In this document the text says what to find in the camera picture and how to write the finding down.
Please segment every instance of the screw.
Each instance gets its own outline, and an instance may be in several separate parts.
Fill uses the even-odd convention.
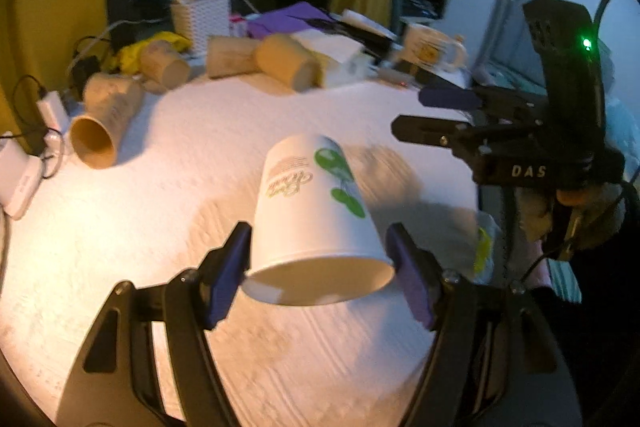
[[[514,295],[524,295],[524,293],[527,291],[524,287],[524,284],[522,284],[518,280],[511,281],[509,288],[511,290],[511,293],[513,293]]]
[[[442,280],[447,284],[458,284],[461,277],[462,276],[458,272],[450,268],[447,268],[442,272]]]
[[[124,290],[126,290],[131,283],[129,281],[123,281],[116,286],[116,295],[120,295]]]
[[[198,271],[196,269],[190,268],[182,272],[182,277],[180,277],[180,281],[182,282],[192,282],[197,275]]]

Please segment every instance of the tissue box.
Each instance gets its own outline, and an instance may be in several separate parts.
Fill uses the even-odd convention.
[[[364,45],[360,42],[344,35],[325,35],[318,30],[305,30],[292,37],[311,51],[320,62],[320,87],[354,84],[369,76],[373,57],[363,53]]]
[[[207,55],[209,37],[230,36],[231,0],[201,0],[188,4],[171,4],[175,31],[191,41],[195,55]]]

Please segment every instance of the white woven basket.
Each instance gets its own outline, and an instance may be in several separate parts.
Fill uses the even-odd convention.
[[[190,4],[171,4],[175,31],[191,41],[191,51],[207,55],[212,35],[229,36],[231,0],[201,0]]]

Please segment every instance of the person's hand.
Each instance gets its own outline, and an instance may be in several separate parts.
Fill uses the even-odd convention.
[[[620,201],[615,210],[600,217],[620,196],[620,185],[604,184],[583,190],[558,190],[556,201],[583,211],[582,223],[576,235],[575,250],[589,250],[602,245],[618,233],[625,218],[625,202]],[[516,199],[520,213],[520,226],[527,240],[537,241],[552,228],[551,197],[530,189],[518,188]]]

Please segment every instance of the white power adapter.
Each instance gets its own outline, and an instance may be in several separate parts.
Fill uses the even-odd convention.
[[[49,91],[43,99],[36,102],[42,119],[47,127],[64,133],[69,127],[69,115],[60,100],[57,91]]]

